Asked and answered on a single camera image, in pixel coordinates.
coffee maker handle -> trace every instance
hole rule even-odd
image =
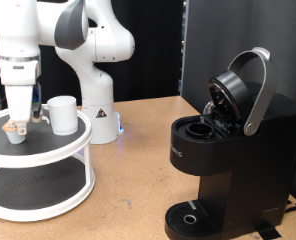
[[[278,85],[277,67],[271,59],[270,52],[261,47],[255,47],[250,51],[240,53],[234,60],[232,60],[228,67],[228,70],[238,75],[244,65],[256,57],[258,57],[263,64],[264,79],[257,99],[244,125],[244,133],[246,136],[252,136],[257,132],[261,120],[275,94]]]

table surface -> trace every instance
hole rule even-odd
[[[176,119],[198,112],[179,96],[115,103],[115,108],[125,132],[112,143],[91,146],[96,184],[89,197],[48,220],[0,219],[0,240],[168,239],[166,211],[196,199],[199,187],[199,177],[178,171],[169,161],[170,127]],[[296,211],[287,213],[277,230],[282,239],[296,239]],[[261,237],[253,233],[238,239]]]

two-tier stand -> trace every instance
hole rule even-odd
[[[2,130],[8,120],[8,109],[0,111],[0,218],[38,221],[80,204],[95,184],[89,118],[78,111],[78,131],[69,136],[53,134],[46,121],[28,123],[26,140],[19,145]]]

coffee machine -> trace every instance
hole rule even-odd
[[[254,58],[263,65],[262,85],[238,77]],[[296,102],[275,93],[277,83],[266,49],[242,52],[210,79],[212,102],[204,114],[172,124],[170,161],[200,176],[200,187],[198,199],[167,211],[171,240],[223,240],[255,231],[274,238],[296,169]]]

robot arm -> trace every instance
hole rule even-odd
[[[41,74],[38,45],[74,50],[85,42],[87,30],[84,0],[0,0],[0,77],[19,134],[26,134],[33,86]]]
[[[122,129],[114,110],[113,80],[94,67],[94,62],[118,62],[129,59],[135,41],[113,13],[111,0],[87,0],[87,16],[97,23],[89,28],[86,42],[74,51],[56,47],[58,56],[77,73],[82,95],[82,111],[93,126],[92,144],[115,140]]]

